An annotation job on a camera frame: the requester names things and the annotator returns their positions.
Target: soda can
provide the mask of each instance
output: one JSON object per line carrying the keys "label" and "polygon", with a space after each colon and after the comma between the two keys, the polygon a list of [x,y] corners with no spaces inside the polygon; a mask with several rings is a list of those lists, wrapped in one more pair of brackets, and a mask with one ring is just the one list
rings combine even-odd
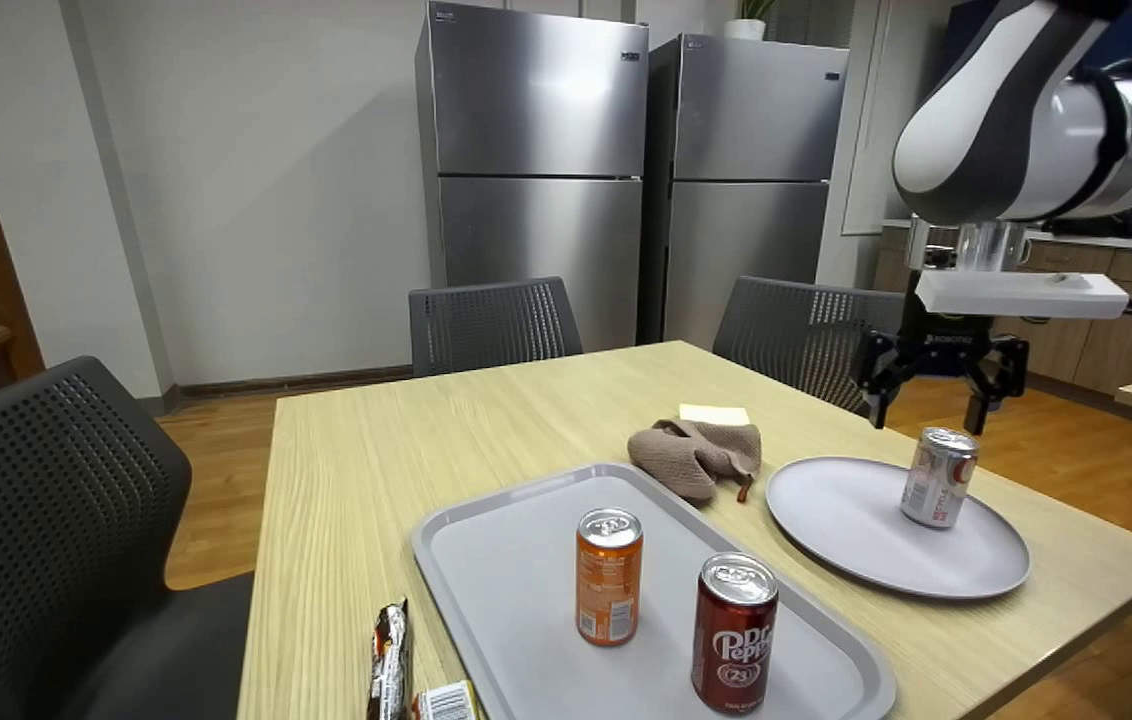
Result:
{"label": "soda can", "polygon": [[576,526],[576,633],[618,648],[639,629],[645,526],[623,507],[598,507]]}
{"label": "soda can", "polygon": [[976,464],[976,441],[954,426],[924,426],[899,511],[928,526],[954,526]]}
{"label": "soda can", "polygon": [[695,581],[692,686],[712,712],[757,712],[769,686],[778,577],[741,551],[720,551]]}

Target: black chair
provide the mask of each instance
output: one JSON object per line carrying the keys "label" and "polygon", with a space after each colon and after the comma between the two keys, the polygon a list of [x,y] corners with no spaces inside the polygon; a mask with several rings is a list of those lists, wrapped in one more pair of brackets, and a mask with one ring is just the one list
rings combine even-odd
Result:
{"label": "black chair", "polygon": [[190,475],[100,360],[0,390],[0,720],[235,717],[251,577],[163,588]]}
{"label": "black chair", "polygon": [[561,274],[409,291],[409,327],[416,374],[580,353]]}
{"label": "black chair", "polygon": [[741,274],[717,333],[717,355],[865,412],[852,381],[860,337],[867,327],[895,333],[899,311],[899,291]]}

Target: refrigerator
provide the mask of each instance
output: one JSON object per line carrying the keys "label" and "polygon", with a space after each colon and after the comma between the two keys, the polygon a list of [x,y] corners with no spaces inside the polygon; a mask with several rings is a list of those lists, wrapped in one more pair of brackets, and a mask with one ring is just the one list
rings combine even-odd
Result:
{"label": "refrigerator", "polygon": [[416,89],[434,279],[566,274],[585,349],[634,342],[645,24],[434,2]]}
{"label": "refrigerator", "polygon": [[737,274],[818,274],[846,62],[726,37],[653,51],[639,340],[712,349]]}

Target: wooden floor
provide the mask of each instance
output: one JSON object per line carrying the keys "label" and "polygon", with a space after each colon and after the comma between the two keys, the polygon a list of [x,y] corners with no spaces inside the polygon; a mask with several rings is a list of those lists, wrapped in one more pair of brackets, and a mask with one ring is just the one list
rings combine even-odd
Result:
{"label": "wooden floor", "polygon": [[[167,582],[190,588],[251,567],[276,394],[284,390],[218,390],[163,414],[196,467]],[[909,437],[924,424],[962,426],[965,394],[965,385],[915,381],[887,424]],[[1132,526],[1129,414],[1031,387],[990,420],[981,464]],[[999,717],[1132,717],[1132,615],[1070,654]]]}

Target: plate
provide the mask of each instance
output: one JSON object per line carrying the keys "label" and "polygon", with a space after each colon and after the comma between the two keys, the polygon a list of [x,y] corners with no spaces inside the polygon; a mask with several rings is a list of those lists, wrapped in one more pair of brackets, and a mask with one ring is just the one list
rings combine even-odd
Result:
{"label": "plate", "polygon": [[799,458],[771,475],[769,511],[818,558],[903,594],[993,600],[1029,581],[1029,543],[1004,515],[970,496],[935,533],[895,507],[903,483],[895,464]]}
{"label": "plate", "polygon": [[[576,522],[630,507],[645,526],[639,629],[593,648],[571,619]],[[588,464],[446,507],[412,556],[492,720],[717,720],[692,690],[695,570],[733,551],[695,507],[630,464]],[[883,654],[781,577],[769,696],[757,717],[879,720],[895,703]]]}

